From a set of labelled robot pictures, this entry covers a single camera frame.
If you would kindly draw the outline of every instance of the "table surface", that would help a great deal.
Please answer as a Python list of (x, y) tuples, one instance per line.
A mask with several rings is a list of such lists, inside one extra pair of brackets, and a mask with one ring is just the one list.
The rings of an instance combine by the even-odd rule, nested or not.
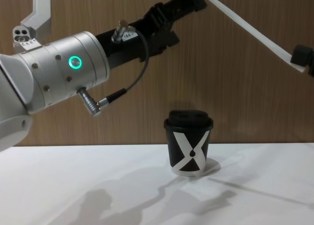
[(3, 225), (312, 225), (314, 143), (214, 144), (201, 178), (166, 145), (0, 153)]

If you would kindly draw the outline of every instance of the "robot end effector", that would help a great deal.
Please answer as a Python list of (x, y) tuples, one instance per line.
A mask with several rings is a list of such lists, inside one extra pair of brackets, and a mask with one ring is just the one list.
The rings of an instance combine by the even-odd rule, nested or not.
[[(34, 12), (27, 18), (36, 18), (38, 10), (35, 10), (35, 4), (38, 6), (40, 0), (33, 2)], [(108, 99), (117, 99), (126, 93), (127, 88), (99, 102), (95, 102), (87, 90), (105, 82), (110, 69), (136, 58), (145, 61), (178, 44), (179, 39), (172, 31), (173, 23), (205, 7), (204, 0), (158, 3), (130, 27), (121, 22), (117, 29), (97, 36), (82, 32), (44, 46), (37, 41), (38, 35), (43, 34), (36, 33), (33, 29), (36, 27), (26, 27), (27, 23), (22, 22), (13, 30), (18, 53), (0, 55), (0, 151), (17, 144), (28, 134), (30, 114), (76, 94), (82, 97), (92, 114), (99, 113), (108, 105)], [(47, 22), (47, 17), (39, 18)], [(49, 20), (50, 8), (46, 23), (50, 25)], [(92, 112), (90, 104), (98, 110)]]

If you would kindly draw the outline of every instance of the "wood panel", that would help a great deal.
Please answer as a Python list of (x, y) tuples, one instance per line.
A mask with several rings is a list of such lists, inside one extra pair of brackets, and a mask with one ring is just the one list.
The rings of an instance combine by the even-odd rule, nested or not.
[[(121, 18), (135, 21), (160, 1), (169, 0), (53, 0), (48, 41), (82, 30), (107, 31)], [(276, 7), (275, 0), (270, 3)], [(2, 0), (0, 53), (13, 53), (12, 29), (30, 11), (31, 0)], [(290, 28), (283, 21), (268, 26)], [(288, 67), (210, 3), (176, 22), (174, 31), (181, 43), (152, 58), (140, 84), (101, 116), (89, 116), (74, 97), (35, 114), (20, 145), (164, 143), (163, 120), (172, 109), (207, 111), (215, 124), (212, 142), (314, 141), (313, 79)], [(312, 41), (312, 31), (304, 27), (304, 40)], [(282, 41), (292, 49), (295, 41), (289, 39)], [(113, 70), (91, 94), (99, 99), (126, 86), (141, 67), (134, 60)]]

